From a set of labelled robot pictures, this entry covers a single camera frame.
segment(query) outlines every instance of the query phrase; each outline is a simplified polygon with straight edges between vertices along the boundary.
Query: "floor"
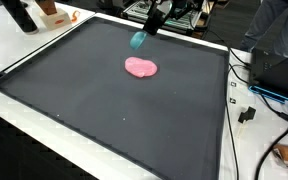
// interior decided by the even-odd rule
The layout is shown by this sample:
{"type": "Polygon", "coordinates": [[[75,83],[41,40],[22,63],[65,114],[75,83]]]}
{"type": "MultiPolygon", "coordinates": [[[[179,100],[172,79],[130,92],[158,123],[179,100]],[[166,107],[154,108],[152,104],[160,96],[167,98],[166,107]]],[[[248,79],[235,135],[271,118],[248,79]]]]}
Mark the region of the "floor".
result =
{"type": "MultiPolygon", "coordinates": [[[[233,48],[239,48],[244,33],[249,28],[260,2],[257,0],[231,0],[225,9],[215,9],[212,16],[210,29],[217,33],[233,48]]],[[[279,34],[288,10],[273,24],[270,31],[258,43],[257,48],[268,50],[276,36],[279,34]]],[[[222,44],[213,34],[208,33],[206,41],[222,44]]]]}

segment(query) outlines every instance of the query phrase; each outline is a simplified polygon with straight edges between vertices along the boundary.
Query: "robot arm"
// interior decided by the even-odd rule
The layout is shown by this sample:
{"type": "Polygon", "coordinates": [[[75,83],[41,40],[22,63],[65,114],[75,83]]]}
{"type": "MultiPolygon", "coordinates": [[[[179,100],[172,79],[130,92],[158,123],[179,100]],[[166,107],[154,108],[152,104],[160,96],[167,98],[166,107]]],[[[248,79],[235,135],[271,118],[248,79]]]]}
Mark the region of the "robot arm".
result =
{"type": "Polygon", "coordinates": [[[145,0],[150,5],[143,30],[156,35],[168,18],[180,19],[191,10],[201,11],[204,0],[145,0]]]}

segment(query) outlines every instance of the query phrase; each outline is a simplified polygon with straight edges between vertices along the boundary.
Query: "black device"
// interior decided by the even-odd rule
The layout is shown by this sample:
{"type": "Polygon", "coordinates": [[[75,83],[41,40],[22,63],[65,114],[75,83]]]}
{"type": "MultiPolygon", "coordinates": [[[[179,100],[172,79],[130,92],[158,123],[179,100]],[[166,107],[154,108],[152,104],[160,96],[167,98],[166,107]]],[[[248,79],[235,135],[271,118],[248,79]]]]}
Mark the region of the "black device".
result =
{"type": "Polygon", "coordinates": [[[1,0],[6,10],[26,34],[35,34],[38,28],[20,0],[1,0]]]}
{"type": "Polygon", "coordinates": [[[255,50],[249,90],[280,103],[288,101],[288,58],[255,50]]]}
{"type": "Polygon", "coordinates": [[[201,11],[204,0],[145,0],[150,6],[143,30],[156,35],[168,18],[180,19],[192,10],[201,11]]]}

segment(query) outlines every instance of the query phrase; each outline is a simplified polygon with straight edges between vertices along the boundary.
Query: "electronic equipment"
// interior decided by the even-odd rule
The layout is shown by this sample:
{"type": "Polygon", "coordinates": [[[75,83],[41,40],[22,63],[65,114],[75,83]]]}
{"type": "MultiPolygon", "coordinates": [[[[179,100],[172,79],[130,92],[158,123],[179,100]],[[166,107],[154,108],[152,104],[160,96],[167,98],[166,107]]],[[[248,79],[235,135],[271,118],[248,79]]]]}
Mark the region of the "electronic equipment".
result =
{"type": "Polygon", "coordinates": [[[288,101],[288,58],[255,50],[249,90],[281,103],[288,101]]]}
{"type": "MultiPolygon", "coordinates": [[[[144,24],[148,19],[149,9],[150,6],[145,1],[137,1],[123,11],[122,17],[131,21],[144,24]]],[[[181,11],[180,7],[175,9],[175,12],[179,11],[181,11]]],[[[200,18],[208,19],[208,17],[209,15],[206,13],[191,10],[189,13],[186,13],[179,19],[168,18],[160,28],[179,34],[191,36],[194,32],[194,28],[192,27],[192,25],[197,24],[197,21],[200,18]]]]}
{"type": "Polygon", "coordinates": [[[148,18],[143,30],[156,35],[168,18],[180,19],[195,10],[201,12],[204,0],[144,0],[149,5],[148,18]]]}

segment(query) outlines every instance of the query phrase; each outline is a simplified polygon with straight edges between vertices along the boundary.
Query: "black cable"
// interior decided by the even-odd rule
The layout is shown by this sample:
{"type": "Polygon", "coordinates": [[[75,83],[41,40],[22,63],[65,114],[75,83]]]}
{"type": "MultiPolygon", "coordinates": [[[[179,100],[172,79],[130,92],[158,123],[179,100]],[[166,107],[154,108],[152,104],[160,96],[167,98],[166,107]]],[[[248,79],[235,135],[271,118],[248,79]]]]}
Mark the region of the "black cable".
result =
{"type": "Polygon", "coordinates": [[[246,84],[249,84],[247,81],[245,81],[244,79],[242,79],[242,78],[236,73],[234,67],[233,67],[231,64],[229,64],[229,66],[230,66],[230,70],[233,71],[233,73],[235,74],[235,76],[236,76],[240,81],[242,81],[242,82],[244,82],[244,83],[246,83],[246,84]]]}
{"type": "Polygon", "coordinates": [[[267,106],[272,112],[274,112],[277,116],[280,116],[280,114],[281,114],[282,112],[278,112],[278,111],[276,111],[275,109],[273,109],[272,106],[267,102],[267,100],[266,100],[266,98],[263,96],[263,94],[260,93],[260,96],[261,96],[262,99],[264,100],[266,106],[267,106]]]}
{"type": "Polygon", "coordinates": [[[241,68],[244,68],[244,69],[246,69],[246,70],[251,70],[251,68],[249,68],[249,67],[247,67],[247,66],[244,66],[244,65],[240,65],[240,64],[234,64],[234,65],[232,65],[232,67],[234,68],[234,67],[241,67],[241,68]]]}
{"type": "MultiPolygon", "coordinates": [[[[274,112],[277,113],[279,115],[279,117],[283,118],[283,119],[287,119],[288,121],[288,115],[284,114],[284,113],[279,113],[276,110],[274,110],[266,101],[265,97],[263,95],[261,95],[262,98],[264,99],[265,103],[268,105],[268,107],[274,112]]],[[[263,156],[261,157],[259,163],[256,166],[256,171],[255,171],[255,180],[259,179],[259,175],[260,175],[260,171],[261,171],[261,167],[266,159],[266,157],[270,154],[270,152],[273,150],[274,146],[281,140],[283,139],[286,135],[288,134],[288,128],[286,129],[286,131],[281,134],[277,139],[275,139],[273,141],[273,143],[270,145],[270,147],[265,151],[265,153],[263,154],[263,156]]]]}
{"type": "Polygon", "coordinates": [[[228,110],[228,104],[227,104],[226,96],[225,96],[225,105],[226,105],[226,113],[227,113],[227,119],[228,119],[228,127],[230,130],[232,148],[233,148],[233,153],[234,153],[235,168],[236,168],[236,180],[239,180],[240,179],[240,177],[239,177],[240,173],[239,173],[239,169],[238,169],[238,162],[237,162],[236,149],[235,149],[234,137],[233,137],[233,132],[232,132],[231,118],[230,118],[230,113],[228,110]]]}
{"type": "MultiPolygon", "coordinates": [[[[228,70],[227,72],[227,81],[228,81],[228,77],[230,74],[230,70],[232,69],[232,67],[234,68],[234,66],[231,66],[231,68],[228,70]]],[[[230,136],[231,136],[231,142],[232,142],[232,148],[233,148],[233,154],[234,154],[234,160],[235,160],[235,168],[236,168],[236,180],[240,179],[240,173],[239,173],[239,168],[238,168],[238,162],[237,162],[237,155],[236,155],[236,149],[235,149],[235,143],[234,143],[234,136],[233,136],[233,131],[232,131],[232,125],[231,125],[231,118],[230,118],[230,113],[229,113],[229,109],[228,109],[228,102],[227,102],[227,92],[224,91],[224,98],[225,98],[225,106],[226,106],[226,113],[227,113],[227,120],[228,120],[228,127],[229,127],[229,131],[230,131],[230,136]]]]}
{"type": "Polygon", "coordinates": [[[280,112],[276,111],[275,109],[272,108],[272,106],[267,102],[266,98],[263,96],[263,94],[260,94],[262,99],[264,100],[266,106],[272,111],[274,112],[276,115],[279,116],[280,112]]]}
{"type": "Polygon", "coordinates": [[[250,64],[242,61],[235,53],[234,51],[232,50],[232,48],[226,43],[225,40],[223,40],[218,34],[216,34],[215,32],[211,31],[211,30],[208,30],[209,32],[213,33],[219,40],[221,40],[227,47],[227,49],[235,56],[235,58],[240,61],[241,63],[243,63],[245,66],[250,66],[250,64]]]}

